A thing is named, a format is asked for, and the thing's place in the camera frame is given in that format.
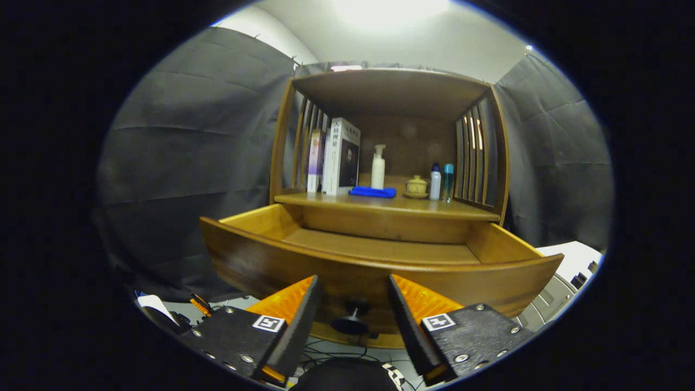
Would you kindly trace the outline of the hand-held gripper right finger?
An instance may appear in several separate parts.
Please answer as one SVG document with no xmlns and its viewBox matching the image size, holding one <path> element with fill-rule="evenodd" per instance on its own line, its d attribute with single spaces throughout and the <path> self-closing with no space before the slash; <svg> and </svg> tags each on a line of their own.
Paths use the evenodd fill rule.
<svg viewBox="0 0 695 391">
<path fill-rule="evenodd" d="M 407 354 L 427 386 L 472 376 L 534 334 L 488 304 L 464 306 L 399 275 L 390 275 L 388 292 Z"/>
</svg>

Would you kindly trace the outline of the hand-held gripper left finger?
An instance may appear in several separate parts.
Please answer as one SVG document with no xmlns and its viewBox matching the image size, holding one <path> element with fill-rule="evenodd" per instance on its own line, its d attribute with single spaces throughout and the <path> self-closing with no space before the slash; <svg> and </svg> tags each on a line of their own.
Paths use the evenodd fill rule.
<svg viewBox="0 0 695 391">
<path fill-rule="evenodd" d="M 319 277 L 311 275 L 247 309 L 219 309 L 180 339 L 234 374 L 284 387 L 300 363 L 321 295 Z"/>
</svg>

